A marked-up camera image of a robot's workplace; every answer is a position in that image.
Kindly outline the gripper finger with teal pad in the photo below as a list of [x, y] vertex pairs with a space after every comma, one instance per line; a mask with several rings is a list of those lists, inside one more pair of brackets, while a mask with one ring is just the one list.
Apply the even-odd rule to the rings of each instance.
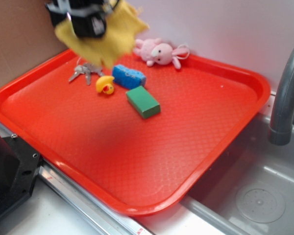
[[71, 0], [70, 16], [79, 38], [101, 38], [106, 32], [103, 0]]

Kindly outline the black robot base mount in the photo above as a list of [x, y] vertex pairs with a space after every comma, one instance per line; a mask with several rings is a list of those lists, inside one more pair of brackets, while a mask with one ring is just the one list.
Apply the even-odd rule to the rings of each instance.
[[32, 196], [41, 161], [22, 138], [0, 136], [0, 220]]

